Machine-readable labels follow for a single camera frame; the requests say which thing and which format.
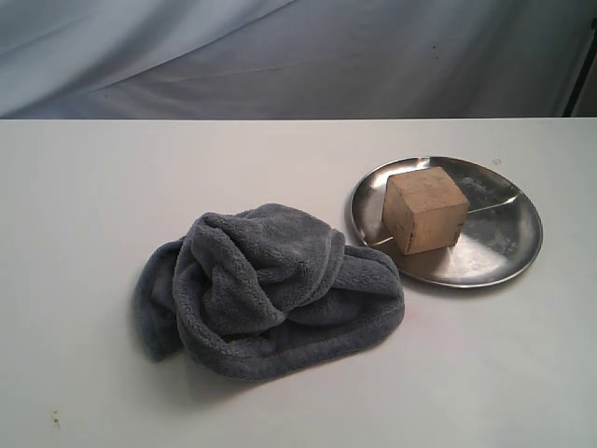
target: white table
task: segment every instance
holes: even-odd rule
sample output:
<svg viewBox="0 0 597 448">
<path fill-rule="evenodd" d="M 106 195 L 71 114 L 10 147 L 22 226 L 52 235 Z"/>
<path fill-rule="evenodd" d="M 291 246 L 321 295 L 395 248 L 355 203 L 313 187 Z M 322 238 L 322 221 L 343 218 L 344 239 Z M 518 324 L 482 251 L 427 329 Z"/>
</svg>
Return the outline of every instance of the white table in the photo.
<svg viewBox="0 0 597 448">
<path fill-rule="evenodd" d="M 2 447 L 597 446 L 597 120 L 4 121 L 0 144 Z M 130 295 L 154 248 L 265 202 L 345 230 L 359 178 L 413 155 L 521 187 L 535 265 L 406 282 L 384 344 L 270 383 L 145 358 Z"/>
</svg>

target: wooden cube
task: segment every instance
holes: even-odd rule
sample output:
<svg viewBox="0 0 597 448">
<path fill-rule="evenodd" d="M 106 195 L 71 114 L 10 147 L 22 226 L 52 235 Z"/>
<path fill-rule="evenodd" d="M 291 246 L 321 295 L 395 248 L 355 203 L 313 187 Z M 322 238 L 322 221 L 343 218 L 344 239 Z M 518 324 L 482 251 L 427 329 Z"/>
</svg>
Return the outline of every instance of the wooden cube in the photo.
<svg viewBox="0 0 597 448">
<path fill-rule="evenodd" d="M 468 199 L 440 167 L 388 178 L 383 222 L 404 255 L 455 245 Z"/>
</svg>

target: silver plate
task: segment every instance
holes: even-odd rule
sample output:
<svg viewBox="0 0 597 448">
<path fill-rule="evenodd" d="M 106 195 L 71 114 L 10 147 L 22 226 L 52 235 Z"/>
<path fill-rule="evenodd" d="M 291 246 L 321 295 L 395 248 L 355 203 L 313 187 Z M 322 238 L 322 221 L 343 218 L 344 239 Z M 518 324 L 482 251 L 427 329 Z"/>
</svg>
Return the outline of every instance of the silver plate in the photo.
<svg viewBox="0 0 597 448">
<path fill-rule="evenodd" d="M 470 201 L 458 243 L 403 256 L 382 223 L 388 176 L 442 167 Z M 448 157 L 393 161 L 366 175 L 354 189 L 350 216 L 361 243 L 385 252 L 398 269 L 426 283 L 446 287 L 488 287 L 522 273 L 535 260 L 543 226 L 527 196 L 487 168 Z"/>
</svg>

